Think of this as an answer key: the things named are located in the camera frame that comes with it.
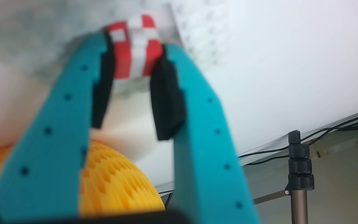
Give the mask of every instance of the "black cable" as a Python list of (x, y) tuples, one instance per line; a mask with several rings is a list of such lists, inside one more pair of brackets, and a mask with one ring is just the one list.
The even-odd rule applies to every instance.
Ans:
[(169, 205), (169, 202), (171, 201), (172, 195), (173, 195), (173, 191), (172, 191), (172, 193), (170, 193), (170, 194), (168, 195), (167, 201), (166, 201), (165, 204), (164, 204), (165, 209), (168, 208), (168, 205)]
[[(350, 120), (348, 120), (348, 121), (345, 121), (345, 122), (343, 122), (343, 123), (341, 123), (341, 124), (337, 124), (337, 125), (335, 125), (335, 126), (333, 126), (333, 127), (331, 127), (331, 128), (323, 128), (323, 129), (320, 129), (320, 130), (315, 131), (314, 133), (308, 135), (307, 137), (301, 139), (301, 142), (307, 140), (308, 138), (310, 138), (310, 137), (312, 137), (312, 136), (314, 136), (314, 135), (316, 135), (316, 134), (318, 134), (318, 133), (321, 133), (321, 132), (323, 132), (323, 131), (326, 131), (324, 134), (322, 134), (321, 136), (319, 136), (318, 138), (316, 138), (314, 142), (312, 141), (312, 142), (309, 144), (309, 146), (310, 146), (310, 145), (314, 144), (316, 141), (320, 140), (320, 139), (322, 138), (322, 136), (325, 136), (326, 134), (328, 134), (328, 133), (330, 133), (331, 131), (334, 131), (334, 130), (336, 130), (336, 129), (338, 130), (340, 126), (345, 125), (345, 124), (349, 124), (349, 123), (354, 122), (354, 121), (357, 121), (357, 120), (358, 120), (358, 117), (353, 118), (353, 119), (350, 119)], [(350, 125), (348, 125), (348, 126), (346, 126), (346, 127), (344, 127), (344, 128), (351, 127), (351, 126), (355, 126), (355, 125), (358, 125), (358, 123), (350, 124)], [(243, 154), (243, 155), (238, 156), (238, 158), (241, 159), (241, 158), (244, 158), (244, 157), (247, 157), (247, 156), (259, 155), (259, 154), (265, 154), (265, 153), (271, 153), (271, 152), (280, 152), (280, 151), (283, 151), (283, 150), (286, 150), (286, 149), (288, 149), (288, 146), (282, 147), (282, 148), (280, 148), (280, 149), (272, 149), (272, 150), (266, 150), (266, 151), (252, 152), (252, 153), (248, 153), (248, 154)]]
[(159, 192), (158, 194), (165, 194), (165, 193), (172, 193), (173, 190), (166, 190), (166, 191), (163, 191), (163, 192)]
[(290, 156), (289, 155), (284, 155), (284, 156), (271, 157), (271, 158), (266, 159), (264, 161), (248, 163), (248, 164), (246, 164), (246, 166), (259, 165), (259, 164), (262, 164), (262, 163), (265, 163), (265, 162), (268, 162), (268, 161), (272, 161), (274, 159), (282, 159), (282, 158), (287, 158), (287, 157), (290, 157)]
[[(331, 131), (334, 131), (334, 130), (337, 130), (337, 131), (355, 131), (355, 130), (358, 130), (358, 126), (355, 126), (355, 125), (358, 125), (358, 123), (354, 123), (354, 124), (350, 124), (346, 127), (342, 127), (340, 128), (341, 126), (345, 125), (345, 124), (349, 124), (351, 122), (354, 122), (354, 121), (357, 121), (358, 120), (358, 117), (356, 118), (352, 118), (348, 121), (345, 121), (345, 122), (342, 122), (341, 124), (337, 124), (331, 128), (324, 128), (324, 129), (321, 129), (319, 131), (316, 131), (310, 135), (308, 135), (307, 137), (301, 139), (301, 142), (314, 136), (315, 134), (318, 134), (320, 132), (323, 132), (323, 131), (326, 131), (325, 133), (323, 133), (322, 135), (320, 135), (318, 138), (312, 140), (308, 145), (311, 146), (312, 144), (316, 143), (317, 141), (319, 141), (320, 139), (322, 139), (325, 135), (327, 135), (328, 133), (330, 133)], [(239, 156), (238, 158), (243, 158), (243, 157), (247, 157), (247, 156), (253, 156), (253, 155), (258, 155), (258, 154), (264, 154), (264, 153), (270, 153), (270, 152), (280, 152), (282, 150), (286, 150), (288, 149), (288, 146), (285, 146), (283, 148), (280, 148), (280, 149), (272, 149), (272, 150), (266, 150), (266, 151), (261, 151), (261, 152), (253, 152), (253, 153), (249, 153), (249, 154), (244, 154), (244, 155), (241, 155)], [(260, 162), (251, 162), (250, 164), (246, 164), (246, 166), (250, 165), (258, 165), (258, 164), (262, 164), (262, 163), (265, 163), (265, 162), (268, 162), (268, 161), (271, 161), (273, 159), (281, 159), (281, 158), (286, 158), (288, 156), (277, 156), (277, 157), (272, 157), (270, 159), (266, 159), (264, 161), (260, 161)]]
[(358, 126), (346, 126), (346, 127), (343, 127), (343, 128), (337, 128), (336, 131), (358, 131)]
[(244, 158), (247, 156), (253, 156), (253, 155), (258, 155), (258, 154), (264, 154), (264, 153), (270, 153), (270, 152), (280, 152), (285, 149), (288, 149), (288, 146), (282, 147), (280, 149), (272, 149), (272, 150), (266, 150), (266, 151), (261, 151), (261, 152), (253, 152), (253, 153), (249, 153), (249, 154), (244, 154), (244, 155), (239, 156), (238, 158), (241, 159), (241, 158)]

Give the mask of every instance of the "white surface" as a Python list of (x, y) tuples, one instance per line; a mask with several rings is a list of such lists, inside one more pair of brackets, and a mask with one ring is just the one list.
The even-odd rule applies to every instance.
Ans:
[[(228, 14), (228, 64), (205, 75), (239, 154), (358, 113), (358, 1), (233, 0)], [(157, 26), (168, 17), (156, 13)], [(22, 71), (0, 60), (0, 145), (17, 140), (50, 88)], [(113, 97), (93, 138), (136, 161), (159, 190), (172, 184), (172, 143), (156, 141), (148, 93)]]

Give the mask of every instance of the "gripper hole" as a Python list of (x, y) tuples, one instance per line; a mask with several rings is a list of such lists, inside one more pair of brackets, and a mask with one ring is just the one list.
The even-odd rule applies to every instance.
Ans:
[(22, 169), (20, 170), (20, 173), (23, 175), (23, 176), (27, 176), (29, 174), (29, 168), (27, 167), (22, 167)]

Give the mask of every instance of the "white wall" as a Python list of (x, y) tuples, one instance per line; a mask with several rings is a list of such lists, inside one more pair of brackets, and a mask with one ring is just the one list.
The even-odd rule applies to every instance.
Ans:
[[(316, 189), (308, 192), (309, 222), (358, 223), (358, 131), (333, 133), (313, 150), (322, 157), (313, 156)], [(287, 159), (246, 167), (245, 171), (254, 197), (279, 191), (287, 184)], [(291, 223), (290, 197), (257, 208), (263, 223)]]

